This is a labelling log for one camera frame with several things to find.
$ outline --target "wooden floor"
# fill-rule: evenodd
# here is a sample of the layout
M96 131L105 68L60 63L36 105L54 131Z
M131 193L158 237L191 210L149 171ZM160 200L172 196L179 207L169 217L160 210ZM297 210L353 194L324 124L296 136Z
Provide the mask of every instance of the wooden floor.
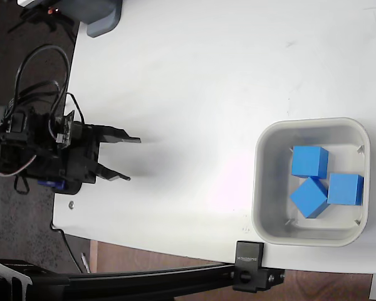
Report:
M91 269L127 272L189 267L210 261L136 250L106 243L91 245ZM230 300L368 300L371 275L287 271L285 282L257 294L235 292L231 287L179 297L183 301Z

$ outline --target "blue component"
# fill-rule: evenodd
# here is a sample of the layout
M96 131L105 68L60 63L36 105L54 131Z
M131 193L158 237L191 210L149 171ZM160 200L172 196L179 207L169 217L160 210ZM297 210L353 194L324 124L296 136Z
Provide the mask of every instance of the blue component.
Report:
M363 177L358 174L330 174L327 202L339 205L361 205Z
M65 189L65 181L60 182L53 182L53 181L38 181L39 185L52 187L58 190L64 190Z
M327 189L314 178L308 178L290 198L306 218L316 218L328 207Z
M294 146L291 174L326 179L327 161L328 151L320 146Z

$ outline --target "wire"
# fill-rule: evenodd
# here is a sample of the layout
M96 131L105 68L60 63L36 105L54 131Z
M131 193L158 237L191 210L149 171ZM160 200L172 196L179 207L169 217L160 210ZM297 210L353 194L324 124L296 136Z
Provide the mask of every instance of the wire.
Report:
M26 169L29 165L32 164L32 162L36 159L36 155L34 155L32 158L30 158L30 160L25 163L23 166L21 166L18 170L10 173L10 174L3 174L2 172L0 172L0 177L12 177L12 176L16 176L17 174L19 174L21 171L23 171L24 169Z
M80 113L80 116L81 116L81 123L82 123L82 124L85 124L85 119L83 118L83 114L82 114L82 111L81 111L81 109L80 109L80 106L78 105L78 102L76 102L76 98L75 98L75 96L74 96L72 93L70 93L70 92L67 92L66 95L71 96L71 98L73 99L74 104L75 104L75 106L76 106L76 109L77 109L78 112Z
M55 226L53 225L53 216L52 216L51 217L51 222L50 222L50 230L53 231L53 232L60 232L61 233L61 237L63 238L64 244L67 247L68 253L71 256L71 259L73 260L73 263L75 264L75 266L78 269L78 271L80 271L80 273L83 273L80 265L78 264L78 262L76 262L76 259L74 257L73 252L71 251L70 245L68 244L67 237L65 236L64 231L62 229L54 228L54 227Z
M10 116L14 113L14 109L16 108L16 106L19 102L19 97L20 97L19 86L21 84L21 78L22 78L23 72L25 70L25 67L32 60L32 58L34 58L38 53L41 53L42 51L45 51L45 50L55 50L56 52L58 52L61 55L63 62L65 64L65 67L66 67L64 84L63 84L63 86L60 90L59 95L56 97L54 105L52 106L52 109L51 109L51 113L54 112L56 107L58 106L58 102L61 100L61 98L65 94L66 88L68 86L68 82L70 80L70 61L68 60L67 54L59 46L43 45L43 46L37 47L30 54L28 54L26 56L26 58L23 60L23 62L20 64L20 66L17 70L15 84L14 84L13 106L9 107L9 110L6 112L4 119L10 118Z

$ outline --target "dark floor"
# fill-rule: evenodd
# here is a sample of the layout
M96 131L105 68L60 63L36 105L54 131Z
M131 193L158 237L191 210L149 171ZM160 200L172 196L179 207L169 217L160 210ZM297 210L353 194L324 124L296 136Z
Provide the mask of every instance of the dark floor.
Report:
M25 24L11 34L7 30L19 22L21 8L16 0L0 0L0 105L12 97L14 77L23 58L37 46L54 44L62 47L71 59L74 44L59 27L50 33L45 24ZM41 80L62 82L61 60L52 53L43 53L31 62L21 85L27 87ZM77 272L59 233L50 231L54 194L30 181L31 192L20 196L14 192L13 178L0 178L0 258L29 261L54 272ZM71 249L89 255L90 242L68 236Z

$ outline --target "black cable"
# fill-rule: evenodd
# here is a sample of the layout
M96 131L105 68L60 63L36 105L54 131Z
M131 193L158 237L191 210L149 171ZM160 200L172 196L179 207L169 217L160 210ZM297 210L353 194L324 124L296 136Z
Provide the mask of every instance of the black cable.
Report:
M63 59L63 62L65 64L65 67L66 67L64 84L63 84L62 88L60 89L59 94L55 98L54 104L53 104L53 106L51 108L50 117L52 118L52 116L54 114L54 111L55 111L56 107L58 106L59 101L61 100L61 98L65 94L66 88L68 86L68 82L70 80L70 61L68 60L68 57L67 57L66 53L64 52L64 50L62 50L59 46L56 46L56 45L43 45L43 46L40 46L40 47L36 48L30 54L28 54L26 56L26 58L23 60L23 62L20 64L20 66L19 66L19 68L17 70L15 84L14 84L14 98L12 100L13 101L13 105L9 105L9 107L8 107L8 109L7 109L7 111L6 111L5 115L4 115L4 120L8 120L10 118L10 116L14 113L14 110L15 110L15 108L18 105L19 98L22 97L23 95L31 92L32 90L35 90L35 89L40 88L40 87L43 87L45 85L56 85L57 87L59 87L59 85L58 85L58 83L56 81L45 81L45 82L41 82L41 83L38 83L38 84L35 84L35 85L29 87L29 88L25 89L24 91L22 91L21 93L19 92L19 86L21 84L21 78L22 78L23 72L24 72L27 64L38 53L41 53L42 51L45 51L45 50L55 50L56 52L58 52L61 55L61 57Z
M71 96L71 98L73 99L74 104L75 104L75 106L76 106L76 109L77 109L78 112L80 113L80 116L81 116L81 123L82 123L82 124L85 124L85 119L83 118L83 114L82 114L82 111L81 111L81 109L80 109L80 106L78 105L78 102L76 102L76 98L75 98L75 96L74 96L72 93L70 93L70 92L67 92L66 95Z
M75 264L75 266L78 269L78 271L80 273L83 273L80 265L78 264L78 262L76 262L76 259L74 257L73 252L71 251L70 245L68 244L67 237L65 236L64 231L62 229L54 228L53 221L50 223L50 230L53 231L53 232L60 232L61 233L61 237L63 238L64 244L67 247L68 253L71 256L71 259L73 260L73 263Z

